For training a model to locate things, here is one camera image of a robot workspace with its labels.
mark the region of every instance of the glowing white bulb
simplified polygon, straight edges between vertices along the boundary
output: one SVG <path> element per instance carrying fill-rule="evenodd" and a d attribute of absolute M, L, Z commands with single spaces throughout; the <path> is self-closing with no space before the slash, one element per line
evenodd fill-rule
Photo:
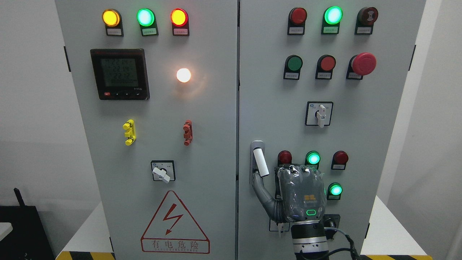
<path fill-rule="evenodd" d="M 181 68 L 176 72 L 176 78 L 180 82 L 186 83 L 191 79 L 191 72 L 187 68 Z"/>

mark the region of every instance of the red button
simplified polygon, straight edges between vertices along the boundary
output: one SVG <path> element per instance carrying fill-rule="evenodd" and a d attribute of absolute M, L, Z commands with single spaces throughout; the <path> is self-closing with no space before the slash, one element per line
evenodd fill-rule
<path fill-rule="evenodd" d="M 326 56 L 321 61 L 321 68 L 325 71 L 330 71 L 335 68 L 335 59 L 332 56 Z"/>
<path fill-rule="evenodd" d="M 358 20 L 364 25 L 373 25 L 378 18 L 378 11 L 375 7 L 364 7 L 358 13 Z"/>
<path fill-rule="evenodd" d="M 348 155 L 344 151 L 338 151 L 334 154 L 335 164 L 346 164 L 348 161 Z"/>
<path fill-rule="evenodd" d="M 361 76 L 368 75 L 374 71 L 377 60 L 372 53 L 363 52 L 358 54 L 351 64 L 353 71 Z"/>
<path fill-rule="evenodd" d="M 287 150 L 284 150 L 284 151 L 281 151 L 279 154 L 278 154 L 278 160 L 282 163 L 282 164 L 285 164 L 285 163 L 292 163 L 292 154 L 287 151 Z"/>
<path fill-rule="evenodd" d="M 293 8 L 289 14 L 290 21 L 296 25 L 303 24 L 306 21 L 306 17 L 307 17 L 306 10 L 301 7 Z"/>

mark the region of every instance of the gray metal panel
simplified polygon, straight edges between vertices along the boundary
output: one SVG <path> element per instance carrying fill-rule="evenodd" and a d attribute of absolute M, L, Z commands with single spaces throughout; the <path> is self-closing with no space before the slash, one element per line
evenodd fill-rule
<path fill-rule="evenodd" d="M 279 238 L 268 232 L 268 217 L 249 179 L 249 146 L 265 142 L 268 167 L 276 166 L 281 150 L 291 151 L 294 163 L 304 163 L 310 150 L 321 155 L 320 170 L 326 187 L 340 182 L 340 201 L 328 201 L 328 214 L 340 214 L 340 228 L 355 240 L 360 251 L 377 185 L 393 130 L 407 69 L 425 1 L 271 1 L 241 0 L 240 21 L 240 136 L 239 136 L 239 258 L 289 259 L 290 233 Z M 339 5 L 344 17 L 338 35 L 321 35 L 326 8 Z M 356 16 L 374 6 L 379 17 L 373 34 L 354 35 Z M 304 36 L 288 36 L 287 17 L 294 7 L 308 12 Z M 346 80 L 353 55 L 371 52 L 377 68 L 363 80 Z M 337 60 L 332 80 L 315 80 L 316 63 L 324 54 Z M 284 61 L 301 56 L 300 80 L 283 80 Z M 305 126 L 307 101 L 333 101 L 331 125 Z M 330 170 L 333 154 L 348 153 L 345 171 Z M 274 176 L 264 179 L 271 193 Z M 329 249 L 347 247 L 336 235 Z M 346 259 L 338 253 L 331 259 Z"/>
<path fill-rule="evenodd" d="M 56 5 L 117 259 L 233 259 L 237 2 L 57 0 Z M 189 37 L 172 36 L 170 12 L 177 7 L 190 16 Z M 105 35 L 101 15 L 107 8 L 121 13 L 124 37 Z M 159 36 L 141 36 L 140 8 L 154 11 Z M 95 48 L 144 48 L 151 98 L 99 100 L 90 59 Z M 192 72 L 188 84 L 176 79 L 183 67 Z M 122 125 L 130 118 L 137 140 L 127 147 Z M 194 131 L 188 147 L 182 136 L 187 119 Z M 176 181 L 153 182 L 151 160 L 174 160 Z M 210 254 L 141 251 L 141 236 L 170 189 L 210 239 Z"/>

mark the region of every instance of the emergency stop button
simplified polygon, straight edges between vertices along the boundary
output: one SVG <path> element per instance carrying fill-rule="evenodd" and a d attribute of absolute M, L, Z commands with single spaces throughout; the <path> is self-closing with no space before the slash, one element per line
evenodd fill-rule
<path fill-rule="evenodd" d="M 287 23 L 287 35 L 303 35 L 305 34 L 305 21 L 308 14 L 304 8 L 293 8 L 289 13 L 289 21 Z"/>
<path fill-rule="evenodd" d="M 362 80 L 363 76 L 374 71 L 377 59 L 372 53 L 363 52 L 353 56 L 348 66 L 347 79 Z"/>

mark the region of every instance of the white switch knob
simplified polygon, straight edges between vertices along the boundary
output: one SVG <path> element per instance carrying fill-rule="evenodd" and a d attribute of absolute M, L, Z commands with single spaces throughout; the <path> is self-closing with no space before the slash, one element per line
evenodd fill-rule
<path fill-rule="evenodd" d="M 170 181 L 170 176 L 167 175 L 167 172 L 165 170 L 161 170 L 157 167 L 155 167 L 153 170 L 152 170 L 152 173 L 153 174 L 157 174 L 159 176 L 159 179 L 161 179 L 163 182 L 165 183 L 169 183 Z"/>
<path fill-rule="evenodd" d="M 319 105 L 319 110 L 316 111 L 316 118 L 318 119 L 318 125 L 321 128 L 324 128 L 324 122 L 326 120 L 326 107 Z"/>

